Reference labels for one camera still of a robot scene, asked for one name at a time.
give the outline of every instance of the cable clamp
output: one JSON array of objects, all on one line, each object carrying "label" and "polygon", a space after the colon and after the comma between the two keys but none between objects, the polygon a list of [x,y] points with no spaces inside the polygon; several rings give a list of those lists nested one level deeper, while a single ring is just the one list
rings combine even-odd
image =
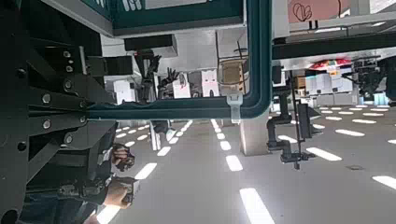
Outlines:
[{"label": "cable clamp", "polygon": [[235,91],[227,95],[227,104],[231,107],[232,123],[241,123],[241,105],[244,103],[244,95],[240,91]]}]

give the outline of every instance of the hand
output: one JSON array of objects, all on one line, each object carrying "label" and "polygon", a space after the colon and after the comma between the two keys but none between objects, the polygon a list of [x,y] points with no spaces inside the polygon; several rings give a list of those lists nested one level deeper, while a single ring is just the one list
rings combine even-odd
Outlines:
[{"label": "hand", "polygon": [[120,162],[128,157],[128,149],[125,147],[121,147],[118,149],[113,149],[112,150],[112,157],[111,157],[111,163],[114,165],[120,164]]},{"label": "hand", "polygon": [[117,180],[113,180],[108,186],[107,196],[103,204],[106,206],[118,206],[122,209],[125,209],[131,205],[131,203],[126,203],[122,201],[127,193],[128,189],[126,187],[124,187]]}]

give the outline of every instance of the bolt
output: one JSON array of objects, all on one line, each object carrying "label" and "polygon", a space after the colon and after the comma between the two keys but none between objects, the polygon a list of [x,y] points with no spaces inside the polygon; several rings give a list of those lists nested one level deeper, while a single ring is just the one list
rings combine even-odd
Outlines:
[{"label": "bolt", "polygon": [[67,89],[71,89],[71,88],[72,88],[72,81],[67,80],[67,81],[64,83],[64,87],[67,88]]},{"label": "bolt", "polygon": [[70,65],[67,65],[66,66],[66,72],[73,72],[73,67],[72,66],[70,66]]},{"label": "bolt", "polygon": [[43,100],[44,104],[49,104],[50,103],[50,95],[48,93],[44,94],[42,100]]},{"label": "bolt", "polygon": [[26,71],[22,68],[18,69],[18,71],[17,71],[18,78],[25,78],[26,74],[27,74]]},{"label": "bolt", "polygon": [[73,142],[73,136],[72,135],[68,135],[65,139],[66,144],[70,144]]},{"label": "bolt", "polygon": [[50,119],[47,119],[46,121],[44,121],[44,123],[43,123],[43,128],[44,128],[44,129],[50,128]]},{"label": "bolt", "polygon": [[85,118],[85,116],[82,116],[81,118],[79,118],[79,122],[84,123],[87,119]]},{"label": "bolt", "polygon": [[85,101],[81,101],[81,103],[79,103],[79,107],[84,108],[87,104],[85,103]]},{"label": "bolt", "polygon": [[64,51],[64,57],[65,58],[70,58],[72,55],[70,54],[69,51]]}]

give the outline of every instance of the ceiling light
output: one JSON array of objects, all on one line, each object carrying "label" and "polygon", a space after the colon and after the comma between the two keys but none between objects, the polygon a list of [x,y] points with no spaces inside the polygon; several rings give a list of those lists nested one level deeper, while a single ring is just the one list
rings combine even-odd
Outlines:
[{"label": "ceiling light", "polygon": [[157,156],[166,156],[166,154],[168,154],[169,150],[171,150],[170,147],[163,147],[163,149],[161,149],[161,151],[158,152]]},{"label": "ceiling light", "polygon": [[239,159],[236,156],[228,156],[225,159],[227,160],[228,167],[230,168],[231,171],[235,172],[235,171],[241,171],[244,169],[242,167],[241,162],[239,161]]},{"label": "ceiling light", "polygon": [[326,127],[323,125],[313,124],[314,128],[316,129],[325,129]]},{"label": "ceiling light", "polygon": [[240,189],[239,193],[251,224],[275,224],[257,190]]},{"label": "ceiling light", "polygon": [[148,136],[146,134],[143,134],[142,136],[138,137],[137,140],[138,141],[142,141],[145,140]]},{"label": "ceiling light", "polygon": [[388,109],[385,108],[373,108],[371,111],[376,111],[376,112],[387,112],[389,111]]},{"label": "ceiling light", "polygon": [[218,139],[219,139],[219,140],[225,139],[224,133],[218,133]]},{"label": "ceiling light", "polygon": [[336,155],[333,155],[332,153],[327,152],[327,151],[322,150],[317,147],[309,147],[306,150],[310,153],[313,153],[313,154],[327,160],[327,161],[341,161],[342,160],[341,157],[337,157]]},{"label": "ceiling light", "polygon": [[221,141],[220,146],[221,146],[221,149],[223,149],[224,151],[228,151],[231,149],[231,145],[228,141]]},{"label": "ceiling light", "polygon": [[137,173],[137,175],[134,177],[135,179],[141,180],[141,179],[146,179],[151,172],[155,169],[155,167],[157,166],[157,163],[148,163],[147,165],[145,165],[145,167],[143,167],[142,170],[139,171],[139,173]]},{"label": "ceiling light", "polygon": [[353,131],[344,130],[344,129],[338,129],[338,130],[335,130],[335,132],[354,136],[354,137],[363,137],[365,135],[364,133],[358,133],[358,132],[353,132]]},{"label": "ceiling light", "polygon": [[128,142],[128,143],[125,144],[126,147],[131,147],[133,145],[134,145],[134,142]]},{"label": "ceiling light", "polygon": [[174,145],[178,141],[178,137],[174,137],[169,141],[169,144]]},{"label": "ceiling light", "polygon": [[353,119],[352,122],[355,123],[365,123],[365,124],[375,124],[375,120],[368,120],[368,119]]},{"label": "ceiling light", "polygon": [[108,224],[120,211],[118,206],[106,206],[96,217],[100,224]]},{"label": "ceiling light", "polygon": [[340,111],[338,112],[340,115],[353,115],[353,112],[348,112],[348,111]]},{"label": "ceiling light", "polygon": [[326,119],[329,119],[329,120],[341,120],[341,118],[338,118],[338,117],[326,117]]},{"label": "ceiling light", "polygon": [[297,140],[295,140],[294,138],[290,138],[290,137],[288,137],[288,136],[286,136],[286,135],[280,135],[280,136],[278,136],[277,138],[279,138],[280,140],[289,141],[289,142],[291,142],[291,143],[297,143]]},{"label": "ceiling light", "polygon": [[396,189],[396,179],[387,175],[373,176],[373,180],[386,185],[390,188]]},{"label": "ceiling light", "polygon": [[378,113],[363,113],[364,116],[367,117],[381,117],[384,116],[384,114],[378,114]]},{"label": "ceiling light", "polygon": [[122,137],[125,137],[125,136],[126,136],[126,133],[120,133],[120,134],[118,134],[116,136],[116,138],[122,138]]}]

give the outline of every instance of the black metal frame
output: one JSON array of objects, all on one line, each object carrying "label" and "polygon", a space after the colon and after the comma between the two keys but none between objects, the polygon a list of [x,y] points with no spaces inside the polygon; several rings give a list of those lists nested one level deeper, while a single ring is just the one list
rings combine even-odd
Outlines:
[{"label": "black metal frame", "polygon": [[14,223],[27,183],[58,151],[88,150],[88,172],[96,167],[95,146],[115,121],[89,120],[87,106],[115,99],[83,74],[81,48],[31,39],[13,1],[0,15],[0,219]]}]

